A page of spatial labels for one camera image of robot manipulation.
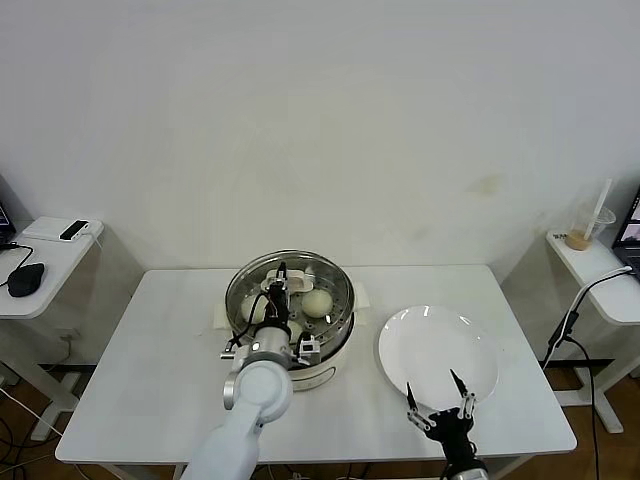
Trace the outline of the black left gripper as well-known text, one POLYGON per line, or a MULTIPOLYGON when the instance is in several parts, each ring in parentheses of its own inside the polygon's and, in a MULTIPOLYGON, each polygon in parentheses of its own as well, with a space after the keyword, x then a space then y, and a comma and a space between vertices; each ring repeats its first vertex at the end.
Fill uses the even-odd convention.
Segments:
POLYGON ((271 284, 267 290, 268 305, 265 308, 263 325, 290 332, 289 294, 285 288, 288 283, 288 274, 285 261, 281 261, 276 270, 275 283, 271 284))

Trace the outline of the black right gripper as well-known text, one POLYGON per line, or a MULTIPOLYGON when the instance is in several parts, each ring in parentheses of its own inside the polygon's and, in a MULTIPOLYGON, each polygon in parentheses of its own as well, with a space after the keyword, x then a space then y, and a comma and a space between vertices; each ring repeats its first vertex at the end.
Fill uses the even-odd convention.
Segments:
POLYGON ((426 436, 441 444, 442 450, 451 466, 470 466, 476 461, 475 450, 468 438, 473 427, 473 415, 477 403, 474 392, 470 392, 464 381, 449 370, 460 394, 460 404, 447 410, 437 411, 428 417, 421 414, 414 398, 410 383, 406 383, 406 398, 409 410, 408 420, 426 436))

